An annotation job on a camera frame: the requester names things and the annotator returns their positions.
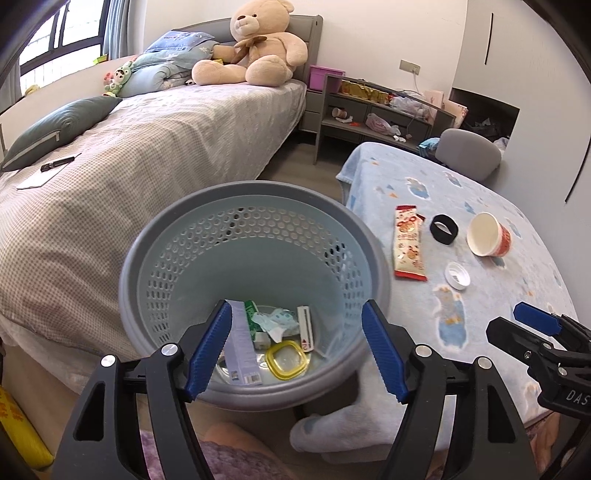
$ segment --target pink storage box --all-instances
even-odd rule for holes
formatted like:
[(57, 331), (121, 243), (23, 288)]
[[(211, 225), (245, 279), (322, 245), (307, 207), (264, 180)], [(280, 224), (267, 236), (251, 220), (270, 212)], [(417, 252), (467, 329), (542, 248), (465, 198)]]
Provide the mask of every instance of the pink storage box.
[[(345, 76), (345, 72), (343, 70), (328, 69), (326, 67), (319, 67), (318, 65), (311, 65), (310, 82), (308, 83), (310, 90), (317, 90), (321, 92), (324, 89), (324, 77), (328, 74)], [(335, 87), (330, 88), (330, 90), (335, 90), (334, 92), (330, 93), (337, 93), (339, 91), (339, 87), (336, 85), (336, 82)]]

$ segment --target metal screw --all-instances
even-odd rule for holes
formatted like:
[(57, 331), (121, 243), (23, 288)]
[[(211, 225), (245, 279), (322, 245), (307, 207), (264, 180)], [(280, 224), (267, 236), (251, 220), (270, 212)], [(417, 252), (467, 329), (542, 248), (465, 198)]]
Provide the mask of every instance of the metal screw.
[(487, 357), (481, 356), (478, 359), (478, 365), (480, 365), (480, 367), (483, 368), (484, 370), (488, 370), (489, 368), (492, 367), (492, 362)]
[(163, 355), (173, 356), (176, 352), (178, 352), (178, 346), (174, 343), (167, 343), (160, 349), (160, 351)]
[(113, 365), (115, 363), (116, 360), (117, 359), (115, 358), (114, 355), (106, 355), (102, 359), (100, 359), (100, 364), (103, 367), (110, 367), (111, 365)]
[(422, 356), (423, 358), (431, 356), (433, 353), (433, 351), (427, 345), (418, 345), (414, 351), (418, 356)]

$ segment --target gray chair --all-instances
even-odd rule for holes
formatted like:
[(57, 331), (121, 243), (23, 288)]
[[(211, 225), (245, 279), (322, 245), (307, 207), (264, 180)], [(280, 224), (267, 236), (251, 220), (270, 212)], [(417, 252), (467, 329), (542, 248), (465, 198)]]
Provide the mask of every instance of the gray chair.
[(480, 135), (449, 128), (441, 134), (435, 157), (449, 169), (484, 181), (501, 164), (501, 151)]

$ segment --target paper cup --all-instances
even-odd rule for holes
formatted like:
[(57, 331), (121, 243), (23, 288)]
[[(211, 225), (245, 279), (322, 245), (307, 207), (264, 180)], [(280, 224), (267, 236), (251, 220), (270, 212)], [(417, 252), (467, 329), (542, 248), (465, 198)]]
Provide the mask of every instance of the paper cup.
[(333, 118), (340, 118), (342, 120), (346, 119), (349, 117), (349, 114), (346, 112), (346, 110), (343, 110), (342, 108), (333, 108)]
[(504, 257), (511, 248), (511, 234), (488, 212), (470, 222), (466, 236), (472, 253), (479, 257)]

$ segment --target teddy bear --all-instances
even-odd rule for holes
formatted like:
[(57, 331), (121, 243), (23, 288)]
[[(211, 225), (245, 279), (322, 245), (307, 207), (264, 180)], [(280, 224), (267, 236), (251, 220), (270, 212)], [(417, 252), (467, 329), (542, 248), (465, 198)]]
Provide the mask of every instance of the teddy bear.
[(216, 45), (213, 60), (197, 62), (191, 72), (195, 84), (279, 87), (290, 80), (308, 60), (306, 43), (286, 32), (293, 11), (288, 0), (252, 0), (239, 8), (230, 21), (236, 45)]
[(131, 66), (133, 60), (126, 61), (120, 68), (113, 73), (109, 72), (105, 75), (105, 93), (103, 95), (117, 96), (121, 87), (127, 83), (131, 77)]

